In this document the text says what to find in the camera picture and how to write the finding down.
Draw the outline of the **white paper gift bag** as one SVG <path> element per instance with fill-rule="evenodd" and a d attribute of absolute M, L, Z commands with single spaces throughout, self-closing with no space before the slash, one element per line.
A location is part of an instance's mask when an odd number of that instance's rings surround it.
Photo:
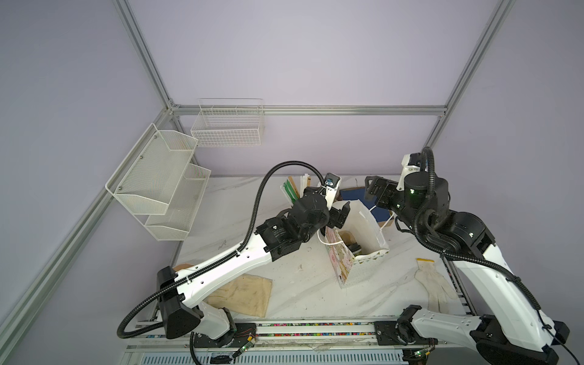
<path fill-rule="evenodd" d="M 345 205 L 349 212 L 343 227 L 326 227 L 317 233 L 341 288 L 368 280 L 389 258 L 389 244 L 370 209 L 360 200 L 337 201 L 332 206 L 342 210 Z"/>

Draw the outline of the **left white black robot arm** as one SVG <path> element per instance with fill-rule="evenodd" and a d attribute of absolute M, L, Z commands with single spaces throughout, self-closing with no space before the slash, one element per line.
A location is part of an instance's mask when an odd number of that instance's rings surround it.
<path fill-rule="evenodd" d="M 283 167 L 305 167 L 313 172 L 317 187 L 309 186 L 290 208 L 257 224 L 261 198 L 269 179 Z M 205 304 L 204 300 L 224 284 L 255 268 L 267 265 L 310 241 L 326 228 L 342 228 L 350 205 L 334 208 L 340 176 L 322 175 L 303 161 L 285 161 L 272 167 L 259 185 L 249 227 L 243 241 L 216 257 L 179 271 L 166 267 L 158 272 L 158 291 L 140 302 L 118 326 L 121 339 L 131 339 L 163 329 L 167 339 L 196 331 L 210 339 L 221 339 L 236 329 L 231 314 Z"/>

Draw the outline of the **single brown pulp cup carrier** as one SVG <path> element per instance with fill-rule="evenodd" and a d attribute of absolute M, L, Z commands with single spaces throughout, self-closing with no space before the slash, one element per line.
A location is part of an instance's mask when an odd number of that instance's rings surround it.
<path fill-rule="evenodd" d="M 349 231 L 340 231 L 339 237 L 341 237 L 341 240 L 346 246 L 351 246 L 357 243 L 355 236 Z"/>

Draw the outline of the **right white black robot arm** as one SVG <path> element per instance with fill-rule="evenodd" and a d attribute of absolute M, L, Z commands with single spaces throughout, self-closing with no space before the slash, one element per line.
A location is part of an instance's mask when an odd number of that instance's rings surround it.
<path fill-rule="evenodd" d="M 444 340 L 477 351 L 490 364 L 556 364 L 568 326 L 543 313 L 522 279 L 512 273 L 491 231 L 476 215 L 450 209 L 445 179 L 426 171 L 403 182 L 365 180 L 367 200 L 394 213 L 425 248 L 452 262 L 481 295 L 491 313 L 454 316 L 410 305 L 389 333 L 404 345 Z"/>

